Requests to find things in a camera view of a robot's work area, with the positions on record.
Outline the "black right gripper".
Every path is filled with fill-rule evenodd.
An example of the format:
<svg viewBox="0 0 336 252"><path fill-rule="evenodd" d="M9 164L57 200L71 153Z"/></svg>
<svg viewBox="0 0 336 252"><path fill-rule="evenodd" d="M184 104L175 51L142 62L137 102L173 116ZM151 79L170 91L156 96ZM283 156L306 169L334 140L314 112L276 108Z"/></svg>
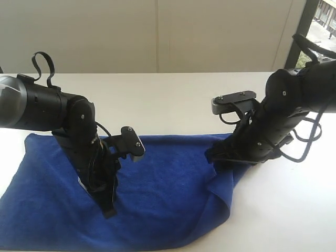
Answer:
<svg viewBox="0 0 336 252"><path fill-rule="evenodd" d="M266 111L264 105L246 115L233 133L218 140L205 151L208 163L258 164L279 158L280 148L292 141L290 132L306 118L307 110L294 109L289 114Z"/></svg>

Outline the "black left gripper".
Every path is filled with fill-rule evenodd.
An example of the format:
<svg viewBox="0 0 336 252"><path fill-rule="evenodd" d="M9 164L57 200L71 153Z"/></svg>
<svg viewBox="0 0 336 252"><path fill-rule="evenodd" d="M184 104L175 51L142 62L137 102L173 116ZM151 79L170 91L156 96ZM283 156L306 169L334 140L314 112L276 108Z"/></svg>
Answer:
<svg viewBox="0 0 336 252"><path fill-rule="evenodd" d="M106 141L97 134L71 135L64 129L54 130L52 134L83 187L100 207L104 218L112 218L117 213L114 201L118 185L117 171L121 165Z"/></svg>

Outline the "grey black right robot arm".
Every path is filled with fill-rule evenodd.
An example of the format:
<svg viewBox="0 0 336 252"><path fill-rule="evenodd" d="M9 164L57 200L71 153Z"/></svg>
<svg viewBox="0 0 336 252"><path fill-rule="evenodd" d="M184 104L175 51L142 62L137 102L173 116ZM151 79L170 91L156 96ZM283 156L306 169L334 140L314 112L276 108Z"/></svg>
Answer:
<svg viewBox="0 0 336 252"><path fill-rule="evenodd" d="M228 138L217 141L205 151L208 163L239 162L258 164L281 156L302 162L311 145L321 135L319 123L324 113L335 112L335 61L312 63L305 68L272 73L266 82L265 97L256 100L250 90L212 99L212 113L220 118L236 113L235 130ZM295 159L281 151L293 137L291 132L307 115L317 113L312 131L305 142L302 157Z"/></svg>

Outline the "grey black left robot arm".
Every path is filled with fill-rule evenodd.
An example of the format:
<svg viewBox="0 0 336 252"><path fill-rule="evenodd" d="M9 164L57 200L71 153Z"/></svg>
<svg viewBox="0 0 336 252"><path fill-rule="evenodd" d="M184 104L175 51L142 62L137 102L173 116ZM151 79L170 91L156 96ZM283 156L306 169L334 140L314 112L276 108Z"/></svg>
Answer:
<svg viewBox="0 0 336 252"><path fill-rule="evenodd" d="M34 83L32 77L1 77L1 128L50 131L105 218L117 212L114 198L119 161L97 134L94 104Z"/></svg>

